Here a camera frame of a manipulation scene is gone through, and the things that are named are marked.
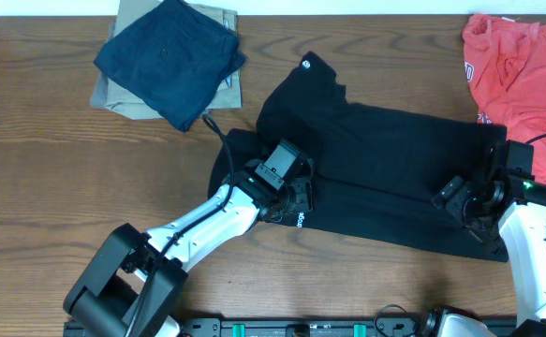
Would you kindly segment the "black t-shirt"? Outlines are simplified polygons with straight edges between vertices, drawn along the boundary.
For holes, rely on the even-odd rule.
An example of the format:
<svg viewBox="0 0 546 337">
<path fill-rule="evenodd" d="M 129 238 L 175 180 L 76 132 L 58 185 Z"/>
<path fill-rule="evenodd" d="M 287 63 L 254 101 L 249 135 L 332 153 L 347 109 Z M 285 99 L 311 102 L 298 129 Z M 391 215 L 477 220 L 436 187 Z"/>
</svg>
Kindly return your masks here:
<svg viewBox="0 0 546 337">
<path fill-rule="evenodd" d="M 498 125 L 350 103 L 335 71 L 309 52 L 267 98 L 254 131 L 229 131 L 209 192 L 288 140 L 313 159 L 314 206 L 282 225 L 505 262 L 432 202 L 455 177 L 482 182 L 491 147 L 505 138 Z"/>
</svg>

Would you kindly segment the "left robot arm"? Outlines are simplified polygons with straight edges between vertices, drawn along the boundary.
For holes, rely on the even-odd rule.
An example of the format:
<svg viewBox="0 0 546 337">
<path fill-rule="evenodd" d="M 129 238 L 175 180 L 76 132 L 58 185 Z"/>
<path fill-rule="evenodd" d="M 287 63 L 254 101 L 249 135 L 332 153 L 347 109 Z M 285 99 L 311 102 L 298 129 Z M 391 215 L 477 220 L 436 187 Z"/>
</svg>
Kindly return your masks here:
<svg viewBox="0 0 546 337">
<path fill-rule="evenodd" d="M 63 303 L 92 336 L 177 336 L 172 306 L 189 271 L 256 222 L 311 209 L 313 163 L 251 160 L 186 215 L 140 232 L 129 224 L 102 243 Z"/>
</svg>

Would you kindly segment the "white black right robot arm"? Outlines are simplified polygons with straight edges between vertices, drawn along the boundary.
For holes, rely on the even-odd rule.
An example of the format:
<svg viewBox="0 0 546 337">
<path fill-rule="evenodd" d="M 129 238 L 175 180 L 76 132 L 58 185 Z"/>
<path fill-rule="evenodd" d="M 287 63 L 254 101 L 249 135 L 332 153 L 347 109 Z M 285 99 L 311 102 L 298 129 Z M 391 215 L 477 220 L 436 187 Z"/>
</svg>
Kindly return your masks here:
<svg viewBox="0 0 546 337">
<path fill-rule="evenodd" d="M 521 168 L 483 184 L 456 176 L 433 199 L 492 253 L 507 253 L 517 300 L 515 336 L 546 336 L 546 185 Z"/>
</svg>

